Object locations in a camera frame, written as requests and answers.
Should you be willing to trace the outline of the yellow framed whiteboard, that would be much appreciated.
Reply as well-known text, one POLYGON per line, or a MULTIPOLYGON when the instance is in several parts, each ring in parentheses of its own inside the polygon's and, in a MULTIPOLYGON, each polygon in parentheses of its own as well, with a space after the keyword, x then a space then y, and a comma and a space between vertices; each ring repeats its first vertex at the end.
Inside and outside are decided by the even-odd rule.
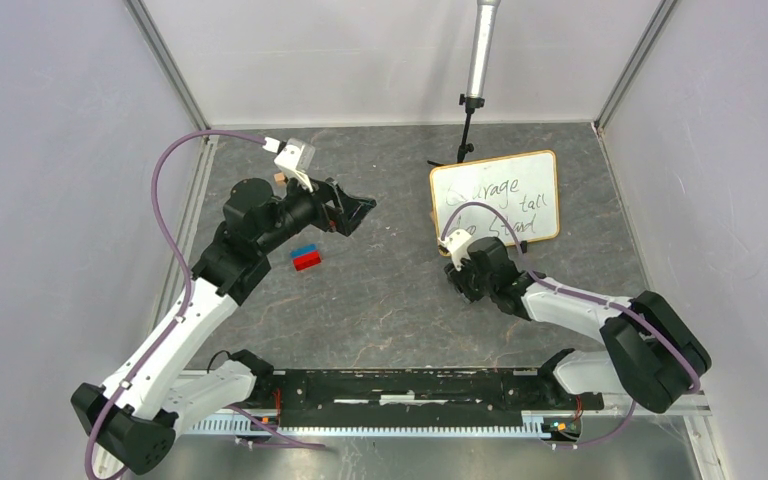
POLYGON ((560 233, 557 157, 551 150, 436 167, 429 174, 435 232, 542 241, 560 233))

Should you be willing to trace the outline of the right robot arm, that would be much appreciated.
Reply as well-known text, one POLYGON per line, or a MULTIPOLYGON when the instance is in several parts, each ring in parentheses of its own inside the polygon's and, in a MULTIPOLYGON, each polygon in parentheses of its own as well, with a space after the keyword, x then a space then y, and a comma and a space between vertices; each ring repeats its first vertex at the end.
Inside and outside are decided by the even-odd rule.
POLYGON ((706 348, 660 294, 609 296, 573 288, 521 270, 496 237, 457 230, 439 247, 451 258, 444 271, 468 301, 490 299, 503 313, 553 324, 591 338, 602 350, 560 353, 537 382, 540 400, 562 408, 577 394, 626 394, 638 406, 666 412, 695 393, 712 366, 706 348))

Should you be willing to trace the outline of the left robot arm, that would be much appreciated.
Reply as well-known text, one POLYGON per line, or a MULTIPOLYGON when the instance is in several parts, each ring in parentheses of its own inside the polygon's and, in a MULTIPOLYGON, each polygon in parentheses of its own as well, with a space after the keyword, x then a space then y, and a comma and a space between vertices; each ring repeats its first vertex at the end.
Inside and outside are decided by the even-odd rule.
POLYGON ((277 196, 264 179, 234 185, 223 221, 194 266, 170 311, 143 344, 99 385, 81 384, 70 403, 88 435, 85 473, 97 478, 95 455, 120 462, 113 478, 155 468, 175 440, 217 411, 244 401, 266 405, 273 379, 229 359, 214 371, 177 387, 176 380, 207 338, 251 295, 270 272, 268 256, 313 226, 350 236, 376 207, 374 199, 346 193, 335 180, 298 180, 277 196))

